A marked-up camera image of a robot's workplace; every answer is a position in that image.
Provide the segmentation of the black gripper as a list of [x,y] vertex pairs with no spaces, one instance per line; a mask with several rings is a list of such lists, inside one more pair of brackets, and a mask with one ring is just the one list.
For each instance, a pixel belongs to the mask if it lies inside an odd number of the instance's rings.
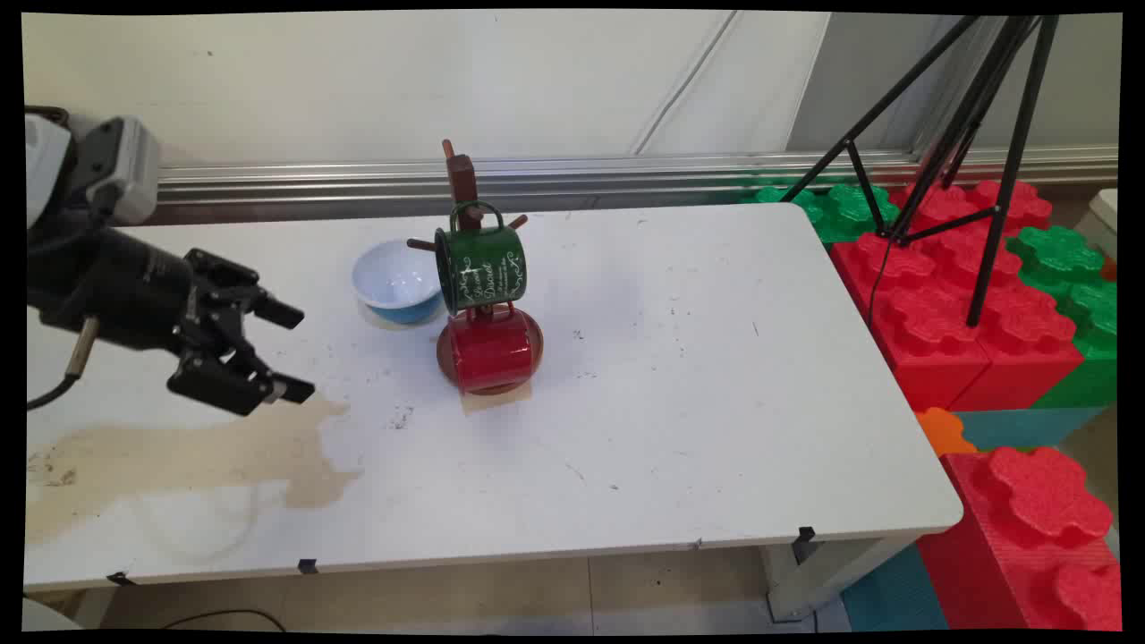
[[247,416],[276,401],[302,405],[316,392],[271,369],[247,341],[244,314],[286,329],[305,319],[253,268],[198,248],[177,257],[112,227],[94,231],[63,219],[26,233],[26,303],[41,325],[79,333],[94,319],[102,341],[177,354],[172,393]]

